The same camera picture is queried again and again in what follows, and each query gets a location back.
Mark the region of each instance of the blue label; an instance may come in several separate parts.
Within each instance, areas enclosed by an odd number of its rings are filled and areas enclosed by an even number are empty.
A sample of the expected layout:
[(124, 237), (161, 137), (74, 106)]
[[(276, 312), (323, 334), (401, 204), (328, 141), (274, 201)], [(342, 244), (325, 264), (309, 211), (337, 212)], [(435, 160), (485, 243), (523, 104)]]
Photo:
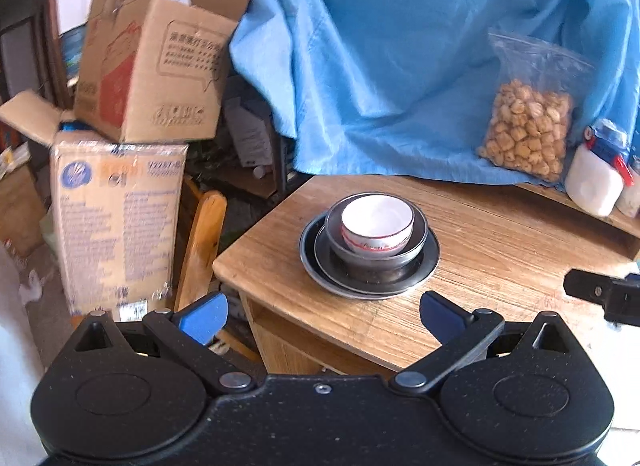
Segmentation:
[(65, 188), (79, 188), (91, 181), (91, 166), (84, 161), (73, 161), (65, 166), (60, 176)]

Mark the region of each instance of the black clamp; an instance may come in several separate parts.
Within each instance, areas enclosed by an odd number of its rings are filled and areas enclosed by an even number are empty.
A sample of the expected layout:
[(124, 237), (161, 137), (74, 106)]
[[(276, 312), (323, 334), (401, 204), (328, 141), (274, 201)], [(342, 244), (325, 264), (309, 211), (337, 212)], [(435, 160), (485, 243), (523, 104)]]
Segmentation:
[(564, 277), (564, 292), (604, 309), (604, 319), (640, 327), (640, 274), (613, 278), (572, 269)]

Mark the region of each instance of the open cardboard box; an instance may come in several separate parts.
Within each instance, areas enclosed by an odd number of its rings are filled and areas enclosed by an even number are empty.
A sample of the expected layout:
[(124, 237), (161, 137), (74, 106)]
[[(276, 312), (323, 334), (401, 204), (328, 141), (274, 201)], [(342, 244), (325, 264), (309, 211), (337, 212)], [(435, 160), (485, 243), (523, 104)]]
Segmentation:
[(60, 272), (69, 310), (115, 311), (171, 294), (184, 144), (112, 144), (94, 131), (58, 131), (74, 119), (30, 90), (0, 119), (51, 147)]
[(74, 112), (117, 142), (212, 139), (249, 0), (92, 0)]

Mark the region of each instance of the red bottle cap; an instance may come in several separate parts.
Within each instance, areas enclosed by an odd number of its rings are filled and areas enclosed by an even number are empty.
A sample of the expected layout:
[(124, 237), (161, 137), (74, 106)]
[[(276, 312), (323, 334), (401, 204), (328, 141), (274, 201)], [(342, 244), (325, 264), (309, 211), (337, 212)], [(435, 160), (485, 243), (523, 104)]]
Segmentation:
[(620, 173), (625, 186), (634, 185), (634, 176), (631, 175), (628, 166), (626, 166), (625, 160), (622, 159), (622, 155), (616, 155), (615, 157), (613, 157), (613, 168), (618, 170), (618, 173)]

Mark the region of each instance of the plastic zip bag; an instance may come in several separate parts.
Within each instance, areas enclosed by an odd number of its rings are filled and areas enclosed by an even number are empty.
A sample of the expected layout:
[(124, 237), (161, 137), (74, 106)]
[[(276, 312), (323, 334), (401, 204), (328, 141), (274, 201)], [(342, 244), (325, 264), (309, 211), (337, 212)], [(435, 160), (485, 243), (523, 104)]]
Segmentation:
[(558, 182), (572, 112), (589, 90), (593, 65), (542, 40), (490, 32), (489, 41), (500, 60), (502, 84), (478, 155)]

